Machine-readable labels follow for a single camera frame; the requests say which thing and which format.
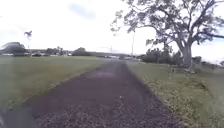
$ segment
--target tree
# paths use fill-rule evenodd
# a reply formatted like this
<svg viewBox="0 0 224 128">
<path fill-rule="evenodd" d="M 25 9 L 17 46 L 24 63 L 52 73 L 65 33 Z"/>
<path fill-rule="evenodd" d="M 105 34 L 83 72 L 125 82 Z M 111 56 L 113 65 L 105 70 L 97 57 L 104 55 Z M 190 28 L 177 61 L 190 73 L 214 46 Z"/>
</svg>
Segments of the tree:
<svg viewBox="0 0 224 128">
<path fill-rule="evenodd" d="M 2 46 L 3 53 L 24 54 L 27 52 L 23 44 L 19 42 L 10 42 Z"/>
<path fill-rule="evenodd" d="M 58 50 L 56 48 L 54 48 L 54 49 L 53 48 L 48 48 L 46 50 L 46 54 L 48 54 L 48 55 L 56 55 L 57 52 L 58 52 Z"/>
<path fill-rule="evenodd" d="M 201 56 L 195 56 L 195 57 L 192 57 L 192 60 L 194 63 L 201 63 L 201 60 L 202 60 L 202 57 Z"/>
<path fill-rule="evenodd" d="M 220 62 L 220 64 L 221 64 L 222 66 L 224 66 L 224 61 Z"/>
<path fill-rule="evenodd" d="M 150 27 L 156 32 L 155 39 L 146 44 L 175 42 L 183 55 L 183 62 L 191 67 L 193 43 L 198 45 L 213 38 L 224 38 L 218 28 L 224 27 L 224 20 L 214 15 L 214 8 L 223 0 L 122 0 L 129 6 L 129 12 L 116 12 L 111 30 L 120 30 L 119 21 L 129 26 L 128 33 L 137 28 Z"/>
<path fill-rule="evenodd" d="M 171 59 L 171 64 L 180 66 L 182 61 L 183 61 L 183 59 L 181 57 L 180 51 L 178 51 L 177 53 L 173 54 L 172 59 Z"/>
<path fill-rule="evenodd" d="M 85 48 L 80 47 L 72 52 L 72 56 L 90 56 L 90 53 Z"/>
</svg>

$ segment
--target road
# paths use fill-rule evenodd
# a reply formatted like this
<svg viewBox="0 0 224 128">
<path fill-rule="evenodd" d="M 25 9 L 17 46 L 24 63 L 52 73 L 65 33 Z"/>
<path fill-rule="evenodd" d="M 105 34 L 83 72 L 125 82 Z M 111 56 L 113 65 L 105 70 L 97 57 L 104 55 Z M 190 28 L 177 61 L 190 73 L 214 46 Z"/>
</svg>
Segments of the road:
<svg viewBox="0 0 224 128">
<path fill-rule="evenodd" d="M 109 62 L 35 96 L 4 119 L 7 128 L 183 127 L 122 61 Z"/>
</svg>

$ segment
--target grass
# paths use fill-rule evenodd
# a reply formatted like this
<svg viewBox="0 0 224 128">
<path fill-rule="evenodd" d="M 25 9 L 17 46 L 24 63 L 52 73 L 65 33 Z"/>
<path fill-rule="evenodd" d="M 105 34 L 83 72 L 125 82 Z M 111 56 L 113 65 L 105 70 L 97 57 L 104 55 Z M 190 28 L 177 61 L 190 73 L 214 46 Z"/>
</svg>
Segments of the grass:
<svg viewBox="0 0 224 128">
<path fill-rule="evenodd" d="M 186 75 L 170 73 L 167 65 L 128 62 L 150 90 L 181 116 L 190 128 L 224 127 L 224 71 Z"/>
<path fill-rule="evenodd" d="M 0 57 L 0 107 L 18 105 L 103 63 L 93 57 Z"/>
</svg>

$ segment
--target overcast sky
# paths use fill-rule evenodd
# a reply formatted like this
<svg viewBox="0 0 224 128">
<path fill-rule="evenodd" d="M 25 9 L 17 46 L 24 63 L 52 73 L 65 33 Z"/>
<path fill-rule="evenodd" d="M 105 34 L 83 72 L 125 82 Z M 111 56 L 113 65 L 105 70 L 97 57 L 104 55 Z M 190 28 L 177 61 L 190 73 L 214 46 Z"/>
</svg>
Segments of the overcast sky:
<svg viewBox="0 0 224 128">
<path fill-rule="evenodd" d="M 74 50 L 84 47 L 89 51 L 131 53 L 133 33 L 121 31 L 113 37 L 110 23 L 117 10 L 123 9 L 120 0 L 0 0 L 0 45 L 19 41 L 30 48 Z M 216 9 L 221 15 L 222 8 Z M 33 31 L 28 41 L 24 31 Z M 145 40 L 153 38 L 151 29 L 137 30 L 134 53 L 145 53 Z M 215 40 L 193 46 L 193 55 L 209 61 L 224 58 L 224 43 Z"/>
</svg>

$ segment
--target utility pole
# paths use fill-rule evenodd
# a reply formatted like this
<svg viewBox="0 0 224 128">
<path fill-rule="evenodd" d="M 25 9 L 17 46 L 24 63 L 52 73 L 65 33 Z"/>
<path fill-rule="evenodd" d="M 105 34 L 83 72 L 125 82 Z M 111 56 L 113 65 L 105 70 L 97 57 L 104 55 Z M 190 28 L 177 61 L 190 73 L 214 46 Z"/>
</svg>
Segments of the utility pole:
<svg viewBox="0 0 224 128">
<path fill-rule="evenodd" d="M 133 33 L 133 38 L 132 38 L 132 47 L 131 47 L 131 54 L 133 55 L 134 52 L 134 42 L 135 42 L 135 31 Z"/>
</svg>

